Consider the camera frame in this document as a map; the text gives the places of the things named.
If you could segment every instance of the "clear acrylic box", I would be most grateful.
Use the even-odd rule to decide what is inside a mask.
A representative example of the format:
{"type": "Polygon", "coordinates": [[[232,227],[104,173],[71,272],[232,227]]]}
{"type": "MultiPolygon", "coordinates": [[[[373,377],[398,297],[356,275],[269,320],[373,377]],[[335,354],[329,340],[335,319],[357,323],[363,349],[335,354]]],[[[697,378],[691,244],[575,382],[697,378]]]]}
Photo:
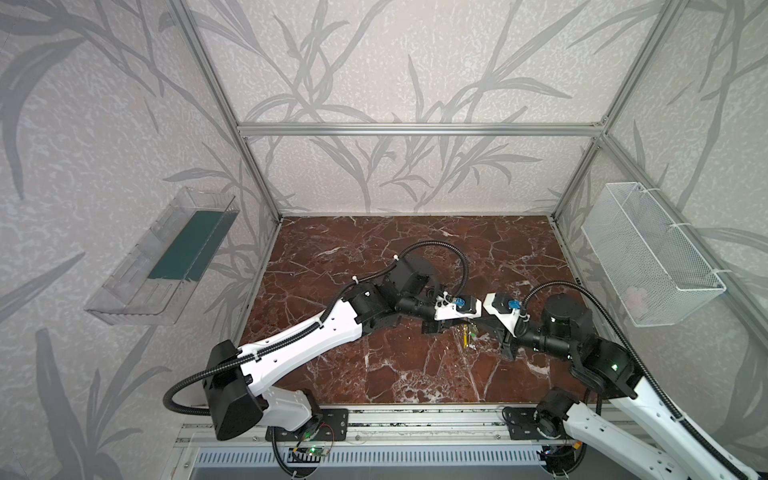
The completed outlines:
{"type": "Polygon", "coordinates": [[[85,310],[110,325],[173,325],[239,212],[232,194],[181,188],[85,310]]]}

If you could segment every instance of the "metal basket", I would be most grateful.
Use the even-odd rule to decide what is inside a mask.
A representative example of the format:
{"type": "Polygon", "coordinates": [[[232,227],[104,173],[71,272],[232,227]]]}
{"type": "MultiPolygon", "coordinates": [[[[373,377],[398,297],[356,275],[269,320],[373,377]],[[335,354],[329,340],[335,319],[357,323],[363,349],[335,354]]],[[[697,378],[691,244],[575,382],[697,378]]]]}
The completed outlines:
{"type": "Polygon", "coordinates": [[[674,325],[725,291],[642,184],[605,184],[581,229],[636,326],[674,325]]]}

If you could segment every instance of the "red marble surface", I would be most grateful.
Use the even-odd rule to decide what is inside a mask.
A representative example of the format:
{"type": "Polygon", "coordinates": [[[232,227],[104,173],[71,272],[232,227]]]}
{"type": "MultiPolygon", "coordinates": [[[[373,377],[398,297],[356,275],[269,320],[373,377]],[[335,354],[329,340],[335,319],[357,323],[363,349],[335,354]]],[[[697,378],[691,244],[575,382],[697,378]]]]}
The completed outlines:
{"type": "MultiPolygon", "coordinates": [[[[325,308],[352,275],[382,269],[408,245],[447,240],[469,258],[466,293],[507,291],[522,298],[547,280],[573,281],[545,217],[286,218],[241,343],[271,336],[325,308]]],[[[419,251],[454,286],[458,260],[445,249],[419,251]]],[[[551,289],[550,293],[562,290],[551,289]]],[[[538,320],[542,292],[531,301],[538,320]]],[[[519,350],[510,362],[490,335],[463,348],[460,328],[421,334],[419,321],[339,346],[292,371],[277,385],[311,389],[320,403],[538,402],[552,386],[578,395],[568,364],[519,350]]]]}

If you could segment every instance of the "leaf pattern wallpaper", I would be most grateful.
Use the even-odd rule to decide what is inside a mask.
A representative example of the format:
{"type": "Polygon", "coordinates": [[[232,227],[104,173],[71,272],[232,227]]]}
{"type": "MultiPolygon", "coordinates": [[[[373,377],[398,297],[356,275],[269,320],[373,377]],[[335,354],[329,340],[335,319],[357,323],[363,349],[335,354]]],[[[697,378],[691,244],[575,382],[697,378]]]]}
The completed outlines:
{"type": "Polygon", "coordinates": [[[156,478],[161,396],[239,336],[275,223],[163,2],[0,0],[0,32],[0,477],[156,478]],[[241,209],[181,318],[87,314],[181,186],[241,209]]]}
{"type": "MultiPolygon", "coordinates": [[[[763,307],[767,9],[764,0],[689,2],[610,132],[763,307]]],[[[617,314],[675,401],[742,460],[765,470],[765,349],[750,340],[722,299],[676,326],[634,327],[584,241],[581,225],[595,196],[605,182],[627,180],[601,154],[561,218],[583,280],[617,314]]]]}
{"type": "MultiPolygon", "coordinates": [[[[599,121],[661,4],[189,1],[240,122],[599,121]]],[[[587,143],[249,138],[294,214],[546,214],[587,143]]]]}

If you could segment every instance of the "black metal bracket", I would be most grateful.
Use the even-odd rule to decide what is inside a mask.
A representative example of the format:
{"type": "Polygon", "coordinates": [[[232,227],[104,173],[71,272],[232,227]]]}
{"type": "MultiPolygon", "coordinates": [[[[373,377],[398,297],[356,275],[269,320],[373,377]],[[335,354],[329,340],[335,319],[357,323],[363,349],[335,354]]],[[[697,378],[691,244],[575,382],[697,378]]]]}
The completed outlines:
{"type": "MultiPolygon", "coordinates": [[[[511,407],[505,414],[505,422],[509,431],[510,440],[552,440],[543,436],[538,431],[535,421],[535,407],[511,407]]],[[[558,429],[557,438],[564,438],[565,430],[562,426],[558,429]]]]}
{"type": "MultiPolygon", "coordinates": [[[[310,439],[307,439],[308,442],[330,442],[332,440],[335,440],[336,442],[341,442],[342,440],[346,440],[346,428],[347,424],[349,423],[349,410],[348,409],[321,409],[321,412],[323,413],[322,421],[325,423],[326,426],[321,426],[317,433],[311,437],[310,439]]],[[[285,429],[282,429],[280,427],[275,427],[275,434],[277,437],[278,442],[292,442],[296,443],[299,441],[299,435],[302,433],[301,431],[289,432],[285,429]]],[[[272,441],[272,429],[266,430],[266,440],[268,442],[272,441]]]]}

